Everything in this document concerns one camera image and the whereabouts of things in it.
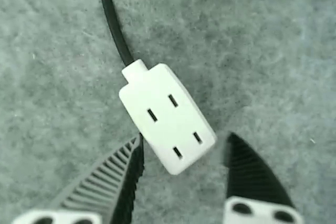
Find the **screw hole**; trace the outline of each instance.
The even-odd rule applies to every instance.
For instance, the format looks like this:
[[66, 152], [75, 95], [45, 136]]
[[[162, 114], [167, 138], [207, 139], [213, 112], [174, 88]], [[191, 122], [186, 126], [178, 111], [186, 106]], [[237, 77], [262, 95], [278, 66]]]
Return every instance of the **screw hole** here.
[[250, 207], [246, 204], [243, 203], [237, 203], [233, 206], [233, 211], [236, 211], [240, 214], [243, 215], [251, 215], [252, 214], [252, 210], [250, 209]]
[[284, 211], [277, 211], [277, 212], [274, 214], [274, 218], [277, 219], [277, 220], [281, 220], [281, 221], [283, 221], [283, 222], [294, 223], [293, 216], [290, 215], [290, 214], [287, 213], [287, 212], [284, 212]]
[[43, 217], [34, 222], [34, 224], [52, 224], [53, 219], [50, 217]]

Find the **electrical outlet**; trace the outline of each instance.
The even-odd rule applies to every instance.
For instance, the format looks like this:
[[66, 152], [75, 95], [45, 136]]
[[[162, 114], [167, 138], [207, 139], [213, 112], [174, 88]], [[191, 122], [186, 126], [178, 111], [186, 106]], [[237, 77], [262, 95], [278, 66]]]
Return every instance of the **electrical outlet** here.
[[223, 224], [304, 224], [293, 208], [232, 196], [225, 201]]
[[129, 83], [119, 97], [170, 174], [181, 173], [215, 144], [214, 131], [167, 65], [148, 70], [137, 60], [122, 73]]

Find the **outlet slot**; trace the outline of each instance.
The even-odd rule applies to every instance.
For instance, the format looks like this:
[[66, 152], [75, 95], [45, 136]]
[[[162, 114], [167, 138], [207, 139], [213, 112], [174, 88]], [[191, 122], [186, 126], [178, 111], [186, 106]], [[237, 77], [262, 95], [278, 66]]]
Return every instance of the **outlet slot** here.
[[176, 153], [176, 155], [178, 156], [178, 158], [181, 159], [181, 158], [182, 158], [182, 154], [181, 154], [181, 152], [179, 151], [179, 149], [176, 148], [176, 147], [174, 147], [173, 150], [174, 150], [174, 152]]
[[151, 116], [154, 122], [158, 120], [151, 109], [147, 110], [147, 112]]
[[176, 108], [178, 106], [178, 103], [176, 102], [175, 98], [170, 94], [168, 95], [170, 101], [172, 102], [172, 104], [174, 105], [174, 107]]
[[202, 144], [202, 143], [203, 143], [202, 139], [201, 139], [200, 136], [197, 134], [197, 132], [194, 132], [193, 135], [194, 135], [194, 137], [196, 138], [196, 140], [198, 141], [199, 144]]

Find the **white extension cord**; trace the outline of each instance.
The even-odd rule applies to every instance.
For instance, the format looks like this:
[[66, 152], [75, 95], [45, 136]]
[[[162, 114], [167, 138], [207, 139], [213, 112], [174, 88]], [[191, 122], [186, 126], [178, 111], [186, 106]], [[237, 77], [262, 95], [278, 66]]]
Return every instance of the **white extension cord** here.
[[181, 173], [215, 144], [215, 132], [167, 65], [148, 70], [136, 60], [122, 74], [128, 84], [119, 97], [170, 174]]

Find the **gray carpet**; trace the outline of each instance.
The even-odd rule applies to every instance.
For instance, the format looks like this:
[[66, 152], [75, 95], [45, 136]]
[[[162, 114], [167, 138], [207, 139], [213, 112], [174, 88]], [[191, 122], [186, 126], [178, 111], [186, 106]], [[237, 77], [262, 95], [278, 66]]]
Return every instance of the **gray carpet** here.
[[[218, 135], [170, 176], [145, 145], [134, 223], [222, 221], [230, 131], [306, 223], [336, 219], [336, 0], [115, 0], [132, 53], [168, 64]], [[0, 0], [0, 216], [47, 204], [137, 130], [100, 0]]]

